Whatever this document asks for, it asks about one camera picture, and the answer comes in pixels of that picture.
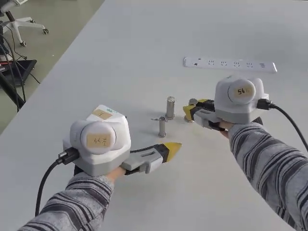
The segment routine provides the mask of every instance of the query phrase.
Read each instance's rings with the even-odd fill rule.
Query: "tan sticker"
[[[88,148],[108,148],[110,147],[110,134],[106,133],[89,133],[87,134]]]
[[[101,109],[96,109],[94,112],[92,112],[92,114],[98,116],[101,119],[108,119],[112,117],[112,114],[104,112]]]
[[[250,97],[253,95],[253,89],[251,86],[246,85],[241,88],[236,88],[234,90],[234,97],[235,98],[241,98],[241,97]]]

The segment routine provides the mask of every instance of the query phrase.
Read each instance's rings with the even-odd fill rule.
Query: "striped sleeve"
[[[234,125],[231,151],[253,188],[296,230],[308,231],[308,160],[262,125]]]
[[[19,231],[96,231],[102,226],[113,189],[105,176],[79,173]]]

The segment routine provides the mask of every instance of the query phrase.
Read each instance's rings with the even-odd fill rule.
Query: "chair wheel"
[[[26,47],[26,46],[27,46],[26,42],[21,42],[20,45],[21,45],[22,47]]]
[[[49,34],[49,30],[48,30],[48,29],[43,29],[43,34],[44,34],[44,35]]]

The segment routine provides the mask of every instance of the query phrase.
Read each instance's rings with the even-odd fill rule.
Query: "power strip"
[[[233,59],[211,59],[211,58],[184,58],[185,67],[210,68],[210,69],[229,69],[239,71],[259,71],[276,73],[275,63],[258,62],[249,60]]]

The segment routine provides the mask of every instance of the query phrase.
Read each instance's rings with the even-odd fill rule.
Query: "white table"
[[[213,98],[223,77],[260,77],[266,92],[308,129],[308,4],[298,1],[107,0],[0,137],[0,224],[31,219],[41,177],[70,125],[99,104],[127,115],[132,148],[182,142],[176,158],[150,175],[122,178],[107,212],[108,231],[290,231],[250,187],[217,132],[182,120],[190,98]],[[185,68],[184,56],[275,62],[277,74]],[[157,137],[167,96],[177,118]],[[278,112],[271,133],[303,149]],[[42,204],[64,189],[73,166],[52,172]]]

